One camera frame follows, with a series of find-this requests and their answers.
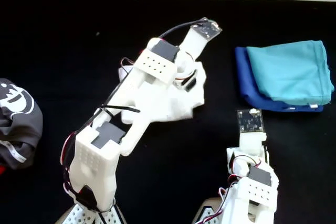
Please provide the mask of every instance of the dark blue fabric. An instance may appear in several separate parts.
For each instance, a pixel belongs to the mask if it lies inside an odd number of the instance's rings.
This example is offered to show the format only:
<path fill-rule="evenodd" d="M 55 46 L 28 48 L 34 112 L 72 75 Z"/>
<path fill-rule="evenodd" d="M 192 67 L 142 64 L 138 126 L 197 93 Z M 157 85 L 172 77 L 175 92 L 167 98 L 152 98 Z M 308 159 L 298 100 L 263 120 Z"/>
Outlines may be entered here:
<path fill-rule="evenodd" d="M 236 61 L 238 69 L 238 80 L 240 85 L 240 93 L 242 97 L 253 107 L 272 110 L 280 112 L 321 112 L 323 111 L 323 106 L 318 106 L 317 108 L 311 108 L 310 106 L 294 106 L 288 105 L 281 101 L 273 101 L 261 94 L 258 90 L 256 80 L 254 78 L 251 64 L 249 61 L 249 56 L 245 47 L 236 47 Z"/>

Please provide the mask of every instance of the teal cloth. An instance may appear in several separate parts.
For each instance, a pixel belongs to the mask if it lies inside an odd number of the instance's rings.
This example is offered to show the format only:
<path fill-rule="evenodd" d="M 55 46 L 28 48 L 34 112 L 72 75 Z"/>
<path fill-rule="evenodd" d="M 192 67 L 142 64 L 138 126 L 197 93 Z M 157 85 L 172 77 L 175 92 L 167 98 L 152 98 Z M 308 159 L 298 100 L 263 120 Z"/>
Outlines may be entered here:
<path fill-rule="evenodd" d="M 292 105 L 325 105 L 334 86 L 321 41 L 247 47 L 260 93 Z"/>

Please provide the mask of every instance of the black fabric background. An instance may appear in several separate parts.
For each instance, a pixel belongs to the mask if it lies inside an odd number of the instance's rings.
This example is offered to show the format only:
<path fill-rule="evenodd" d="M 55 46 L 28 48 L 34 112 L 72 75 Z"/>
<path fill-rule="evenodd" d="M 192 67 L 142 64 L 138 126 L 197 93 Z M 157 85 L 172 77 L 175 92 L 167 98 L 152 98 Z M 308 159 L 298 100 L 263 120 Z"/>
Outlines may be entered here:
<path fill-rule="evenodd" d="M 0 176 L 3 223 L 54 223 L 71 205 L 59 155 L 66 136 L 118 83 L 121 57 L 151 37 L 203 16 L 223 32 L 200 60 L 205 105 L 192 120 L 150 125 L 117 170 L 128 223 L 191 223 L 227 186 L 225 148 L 238 146 L 234 48 L 323 40 L 336 83 L 336 4 L 254 0 L 0 0 L 1 77 L 27 89 L 44 114 L 33 167 Z M 167 37 L 182 41 L 187 29 Z M 280 179 L 275 223 L 335 223 L 335 105 L 319 114 L 264 112 Z"/>

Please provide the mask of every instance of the white cloth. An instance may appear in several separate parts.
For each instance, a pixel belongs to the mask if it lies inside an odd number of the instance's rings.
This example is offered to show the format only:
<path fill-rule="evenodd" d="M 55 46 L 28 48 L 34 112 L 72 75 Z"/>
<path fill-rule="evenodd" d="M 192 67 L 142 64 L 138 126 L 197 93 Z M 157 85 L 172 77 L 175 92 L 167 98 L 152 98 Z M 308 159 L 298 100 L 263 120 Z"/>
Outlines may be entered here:
<path fill-rule="evenodd" d="M 174 85 L 171 85 L 167 94 L 160 98 L 160 101 L 155 105 L 157 109 L 152 114 L 152 122 L 169 122 L 183 119 L 190 119 L 193 117 L 193 109 L 204 104 L 204 83 L 206 79 L 205 70 L 201 62 L 195 63 L 197 69 L 196 85 L 189 91 L 180 90 Z M 132 66 L 124 66 L 126 71 L 130 71 Z M 125 78 L 126 72 L 122 68 L 118 69 L 120 81 Z M 137 96 L 135 97 L 135 107 L 141 110 L 142 103 L 146 101 L 145 96 L 151 90 L 151 85 L 144 83 L 139 88 Z M 125 124 L 131 124 L 134 119 L 134 112 L 122 111 L 121 120 Z"/>

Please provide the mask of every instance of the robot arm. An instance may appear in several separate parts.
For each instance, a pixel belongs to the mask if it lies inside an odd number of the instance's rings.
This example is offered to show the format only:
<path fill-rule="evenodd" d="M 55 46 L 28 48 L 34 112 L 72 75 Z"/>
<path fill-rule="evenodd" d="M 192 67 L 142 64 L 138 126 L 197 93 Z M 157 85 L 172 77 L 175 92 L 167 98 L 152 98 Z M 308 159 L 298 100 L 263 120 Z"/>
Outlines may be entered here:
<path fill-rule="evenodd" d="M 160 37 L 149 41 L 126 78 L 74 135 L 73 160 L 63 167 L 65 189 L 76 203 L 97 212 L 113 207 L 119 156 L 128 156 L 133 151 L 151 122 L 155 104 L 169 86 L 175 85 L 185 92 L 193 87 L 196 73 L 190 71 L 187 63 L 190 59 L 194 62 L 207 42 L 221 31 L 214 21 L 203 18 L 192 23 L 179 47 Z M 150 85 L 151 92 L 140 108 L 134 108 L 134 98 L 142 85 Z M 125 108 L 137 113 L 127 132 L 110 123 L 111 118 Z"/>
<path fill-rule="evenodd" d="M 220 188 L 222 203 L 216 212 L 205 208 L 197 224 L 272 224 L 277 209 L 279 179 L 269 165 L 261 111 L 237 112 L 238 148 L 228 148 L 228 188 Z"/>

